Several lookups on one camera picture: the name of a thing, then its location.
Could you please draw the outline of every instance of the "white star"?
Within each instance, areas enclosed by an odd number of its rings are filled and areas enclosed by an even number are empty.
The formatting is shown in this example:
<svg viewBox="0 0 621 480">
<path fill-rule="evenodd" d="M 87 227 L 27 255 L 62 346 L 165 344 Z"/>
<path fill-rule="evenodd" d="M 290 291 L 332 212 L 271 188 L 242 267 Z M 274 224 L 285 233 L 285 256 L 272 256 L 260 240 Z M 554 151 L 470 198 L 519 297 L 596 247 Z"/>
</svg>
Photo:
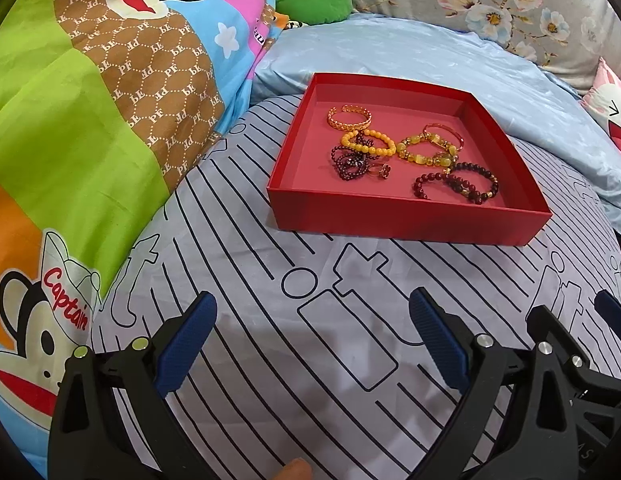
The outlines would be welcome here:
<svg viewBox="0 0 621 480">
<path fill-rule="evenodd" d="M 224 49 L 224 57 L 228 59 L 230 54 L 239 50 L 239 43 L 235 39 L 237 29 L 235 27 L 226 27 L 223 23 L 218 23 L 217 27 L 220 33 L 215 36 L 215 43 Z"/>
</svg>

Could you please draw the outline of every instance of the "floral fabric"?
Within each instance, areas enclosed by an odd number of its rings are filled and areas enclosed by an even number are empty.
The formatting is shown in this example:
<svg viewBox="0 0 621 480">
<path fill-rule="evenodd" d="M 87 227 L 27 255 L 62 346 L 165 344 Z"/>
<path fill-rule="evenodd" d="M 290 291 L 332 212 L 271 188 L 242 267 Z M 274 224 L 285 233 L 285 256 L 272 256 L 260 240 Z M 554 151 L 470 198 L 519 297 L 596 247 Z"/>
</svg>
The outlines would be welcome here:
<svg viewBox="0 0 621 480">
<path fill-rule="evenodd" d="M 621 76 L 621 22 L 606 0 L 353 0 L 360 12 L 411 18 L 495 41 L 581 93 L 599 57 Z"/>
</svg>

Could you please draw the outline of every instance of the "monkey eye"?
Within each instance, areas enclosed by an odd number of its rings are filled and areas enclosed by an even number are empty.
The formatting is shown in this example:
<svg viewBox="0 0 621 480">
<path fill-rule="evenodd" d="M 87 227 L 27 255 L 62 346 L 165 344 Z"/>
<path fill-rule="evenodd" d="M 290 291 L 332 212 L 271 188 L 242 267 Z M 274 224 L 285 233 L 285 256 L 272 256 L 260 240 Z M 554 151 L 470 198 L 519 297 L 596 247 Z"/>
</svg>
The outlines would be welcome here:
<svg viewBox="0 0 621 480">
<path fill-rule="evenodd" d="M 52 355 L 55 352 L 55 341 L 52 340 L 52 335 L 47 330 L 42 332 L 42 350 L 48 355 Z"/>
</svg>

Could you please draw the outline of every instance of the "bed sheet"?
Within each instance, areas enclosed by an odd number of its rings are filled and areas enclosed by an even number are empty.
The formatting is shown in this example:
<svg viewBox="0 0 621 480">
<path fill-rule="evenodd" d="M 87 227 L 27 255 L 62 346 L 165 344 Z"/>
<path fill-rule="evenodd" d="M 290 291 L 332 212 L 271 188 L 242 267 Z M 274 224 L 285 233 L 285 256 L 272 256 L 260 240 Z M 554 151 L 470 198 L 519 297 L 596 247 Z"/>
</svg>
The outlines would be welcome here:
<svg viewBox="0 0 621 480">
<path fill-rule="evenodd" d="M 190 171 L 94 320 L 95 350 L 117 350 L 198 291 L 215 295 L 214 332 L 167 400 L 222 479 L 268 480 L 298 456 L 318 480 L 406 478 L 459 400 L 410 322 L 417 286 L 476 333 L 518 348 L 531 343 L 530 308 L 546 304 L 593 368 L 621 378 L 621 343 L 593 309 L 601 289 L 621 301 L 621 254 L 577 171 L 514 141 L 554 213 L 525 247 L 282 232 L 266 183 L 299 101 L 255 105 Z M 509 394 L 474 464 L 486 459 Z M 126 394 L 116 398 L 139 456 L 154 465 Z"/>
<path fill-rule="evenodd" d="M 533 63 L 475 33 L 353 14 L 284 31 L 255 69 L 252 102 L 302 93 L 315 72 L 392 76 L 471 92 L 504 131 L 586 177 L 621 234 L 621 153 L 569 93 Z"/>
</svg>

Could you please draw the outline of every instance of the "pink cartoon pillow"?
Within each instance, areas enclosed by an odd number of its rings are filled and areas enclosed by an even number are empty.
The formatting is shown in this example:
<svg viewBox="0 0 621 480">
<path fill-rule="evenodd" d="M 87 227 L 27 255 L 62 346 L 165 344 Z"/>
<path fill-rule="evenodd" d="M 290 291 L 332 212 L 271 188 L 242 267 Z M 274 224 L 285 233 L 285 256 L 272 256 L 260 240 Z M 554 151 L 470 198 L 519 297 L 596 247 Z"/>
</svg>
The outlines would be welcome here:
<svg viewBox="0 0 621 480">
<path fill-rule="evenodd" d="M 593 88 L 580 104 L 621 151 L 621 80 L 603 58 L 599 60 Z"/>
</svg>

